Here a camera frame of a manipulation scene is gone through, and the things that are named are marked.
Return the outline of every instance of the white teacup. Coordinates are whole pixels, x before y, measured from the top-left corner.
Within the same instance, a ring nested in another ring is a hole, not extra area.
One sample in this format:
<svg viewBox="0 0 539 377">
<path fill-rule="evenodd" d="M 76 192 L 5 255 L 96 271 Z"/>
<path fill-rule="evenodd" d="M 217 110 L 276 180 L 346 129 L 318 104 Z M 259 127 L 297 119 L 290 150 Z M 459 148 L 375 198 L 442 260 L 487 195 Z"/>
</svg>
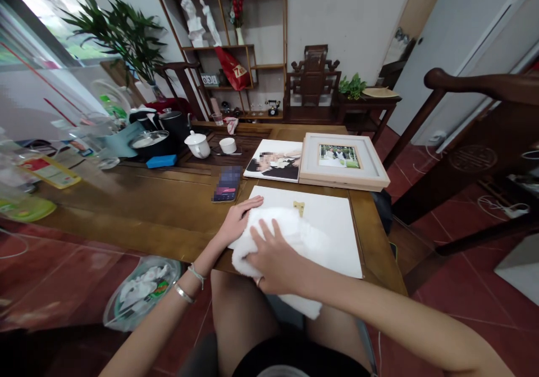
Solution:
<svg viewBox="0 0 539 377">
<path fill-rule="evenodd" d="M 223 150 L 223 153 L 225 154 L 232 154 L 236 152 L 236 140 L 231 137 L 222 139 L 219 142 L 219 145 L 221 146 L 221 150 Z"/>
<path fill-rule="evenodd" d="M 191 135 L 185 139 L 185 144 L 197 158 L 206 158 L 210 154 L 208 141 L 203 134 L 191 130 Z"/>
</svg>

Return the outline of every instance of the white sculpture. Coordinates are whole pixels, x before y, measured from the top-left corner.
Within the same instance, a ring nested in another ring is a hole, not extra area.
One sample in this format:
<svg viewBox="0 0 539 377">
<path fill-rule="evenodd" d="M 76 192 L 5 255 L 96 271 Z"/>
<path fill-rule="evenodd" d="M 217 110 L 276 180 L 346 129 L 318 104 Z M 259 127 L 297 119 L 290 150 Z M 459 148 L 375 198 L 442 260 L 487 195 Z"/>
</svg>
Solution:
<svg viewBox="0 0 539 377">
<path fill-rule="evenodd" d="M 200 0 L 200 4 L 202 4 L 202 12 L 206 15 L 206 25 L 208 25 L 209 32 L 212 34 L 213 41 L 215 42 L 215 45 L 213 46 L 223 46 L 219 32 L 217 32 L 217 28 L 215 27 L 212 12 L 209 10 L 209 6 L 204 4 L 204 0 Z"/>
<path fill-rule="evenodd" d="M 204 47 L 202 35 L 206 32 L 206 29 L 200 23 L 195 4 L 191 0 L 181 0 L 181 7 L 187 12 L 187 16 L 189 17 L 187 26 L 189 28 L 189 39 L 191 39 L 193 47 Z"/>
</svg>

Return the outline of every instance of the hand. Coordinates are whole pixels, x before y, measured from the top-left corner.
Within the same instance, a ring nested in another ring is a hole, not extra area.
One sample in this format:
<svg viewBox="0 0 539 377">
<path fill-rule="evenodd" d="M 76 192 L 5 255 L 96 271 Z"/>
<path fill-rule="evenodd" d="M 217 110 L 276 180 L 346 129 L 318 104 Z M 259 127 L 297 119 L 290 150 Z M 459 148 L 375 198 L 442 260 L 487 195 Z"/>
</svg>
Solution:
<svg viewBox="0 0 539 377">
<path fill-rule="evenodd" d="M 261 206 L 262 203 L 264 203 L 264 198 L 255 196 L 230 208 L 225 221 L 213 238 L 218 241 L 222 249 L 225 249 L 231 242 L 236 241 L 243 234 L 245 227 L 247 227 L 249 210 Z"/>
<path fill-rule="evenodd" d="M 256 228 L 250 229 L 258 252 L 247 255 L 247 261 L 264 275 L 259 287 L 269 294 L 306 296 L 316 272 L 323 268 L 294 251 L 283 238 L 277 221 L 273 219 L 271 223 L 275 235 L 264 220 L 260 220 L 263 237 Z"/>
</svg>

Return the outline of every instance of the blue sponge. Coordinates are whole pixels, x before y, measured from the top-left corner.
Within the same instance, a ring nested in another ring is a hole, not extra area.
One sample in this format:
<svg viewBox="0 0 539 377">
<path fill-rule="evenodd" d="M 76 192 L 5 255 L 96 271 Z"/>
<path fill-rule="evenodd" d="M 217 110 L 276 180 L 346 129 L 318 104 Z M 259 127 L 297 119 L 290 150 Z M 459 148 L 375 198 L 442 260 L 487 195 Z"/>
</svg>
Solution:
<svg viewBox="0 0 539 377">
<path fill-rule="evenodd" d="M 178 161 L 178 156 L 161 155 L 160 157 L 152 157 L 146 162 L 148 168 L 172 167 Z"/>
</svg>

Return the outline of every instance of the black shorts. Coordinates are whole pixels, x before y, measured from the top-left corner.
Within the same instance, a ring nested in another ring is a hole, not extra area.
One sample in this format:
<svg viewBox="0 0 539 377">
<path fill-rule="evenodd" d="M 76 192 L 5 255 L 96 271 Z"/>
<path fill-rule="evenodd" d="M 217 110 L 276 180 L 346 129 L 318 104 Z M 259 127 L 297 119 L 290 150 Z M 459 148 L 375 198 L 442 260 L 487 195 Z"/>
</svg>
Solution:
<svg viewBox="0 0 539 377">
<path fill-rule="evenodd" d="M 258 344 L 247 353 L 232 377 L 256 377 L 275 365 L 295 367 L 309 377 L 370 376 L 361 364 L 347 355 L 306 339 L 280 335 Z"/>
</svg>

